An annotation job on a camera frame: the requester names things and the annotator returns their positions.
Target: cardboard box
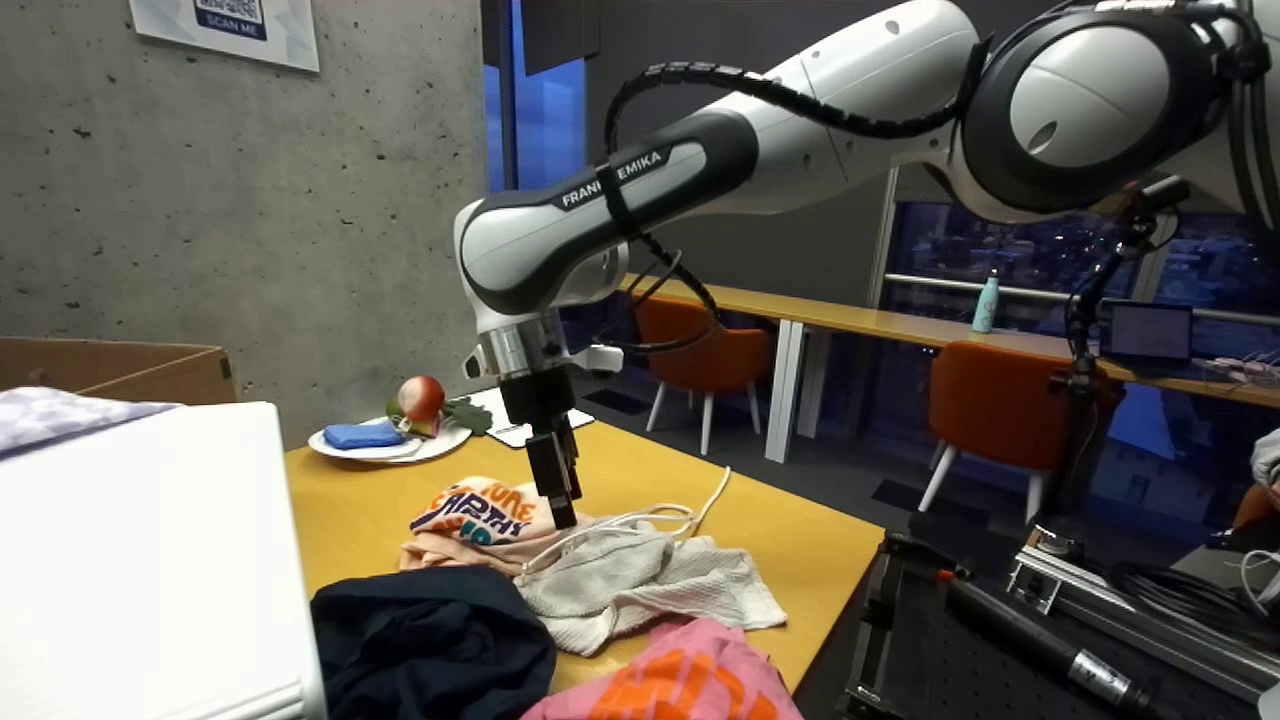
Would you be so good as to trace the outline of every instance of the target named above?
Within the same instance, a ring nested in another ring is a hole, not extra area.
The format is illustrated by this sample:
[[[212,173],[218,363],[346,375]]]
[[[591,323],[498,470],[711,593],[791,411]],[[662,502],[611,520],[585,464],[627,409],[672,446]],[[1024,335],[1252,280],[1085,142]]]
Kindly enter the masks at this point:
[[[0,388],[46,384],[79,398],[228,406],[228,354],[217,343],[114,343],[69,335],[0,335]]]

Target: brown chair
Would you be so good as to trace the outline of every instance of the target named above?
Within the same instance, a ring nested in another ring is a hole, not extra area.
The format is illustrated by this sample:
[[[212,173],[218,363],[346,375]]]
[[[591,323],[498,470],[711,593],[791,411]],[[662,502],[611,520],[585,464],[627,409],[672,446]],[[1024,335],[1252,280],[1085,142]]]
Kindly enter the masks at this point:
[[[660,380],[643,431],[653,431],[668,388],[697,394],[702,399],[699,457],[709,457],[711,450],[717,398],[747,394],[751,427],[759,431],[756,380],[771,368],[771,349],[764,327],[724,327],[699,303],[653,295],[637,303],[637,334],[641,334],[641,343],[653,343],[653,349],[677,343],[643,355],[649,373]]]
[[[1024,520],[1034,520],[1048,474],[1069,453],[1069,355],[1010,354],[987,339],[944,343],[926,373],[926,427],[938,442],[917,514],[926,514],[954,457],[1029,470]],[[1111,419],[1125,384],[1103,380],[1099,426]]]

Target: black cloth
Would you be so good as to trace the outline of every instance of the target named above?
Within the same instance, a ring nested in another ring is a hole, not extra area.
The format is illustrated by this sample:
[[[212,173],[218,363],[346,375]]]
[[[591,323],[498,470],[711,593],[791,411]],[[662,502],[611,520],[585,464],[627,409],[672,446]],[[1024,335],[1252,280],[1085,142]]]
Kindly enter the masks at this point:
[[[509,577],[422,567],[310,598],[330,720],[496,720],[546,698],[555,644]]]

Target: white cloth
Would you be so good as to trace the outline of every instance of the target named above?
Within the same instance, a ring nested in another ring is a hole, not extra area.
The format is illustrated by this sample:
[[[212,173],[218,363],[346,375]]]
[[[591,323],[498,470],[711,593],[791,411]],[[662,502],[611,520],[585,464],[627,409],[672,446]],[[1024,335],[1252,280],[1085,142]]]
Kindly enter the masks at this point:
[[[1280,427],[1252,446],[1249,470],[1257,483],[1280,483]]]
[[[35,446],[114,427],[169,406],[125,406],[99,398],[76,398],[61,388],[6,388],[0,394],[0,457],[15,457]]]
[[[514,590],[575,655],[595,655],[654,616],[711,616],[731,628],[786,622],[747,552],[717,549],[711,536],[668,536],[649,514],[580,526],[524,564]]]

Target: table leg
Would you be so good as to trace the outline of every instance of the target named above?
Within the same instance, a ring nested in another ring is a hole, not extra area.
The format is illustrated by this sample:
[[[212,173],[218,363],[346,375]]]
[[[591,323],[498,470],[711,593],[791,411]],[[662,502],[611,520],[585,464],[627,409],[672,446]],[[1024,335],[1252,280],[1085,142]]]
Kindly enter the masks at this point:
[[[771,355],[769,431],[764,431],[764,459],[771,464],[786,459],[801,355],[803,355],[803,323],[778,321],[775,355]]]
[[[803,373],[801,373],[801,436],[817,436],[825,419],[825,388],[832,363],[832,334],[803,334]]]

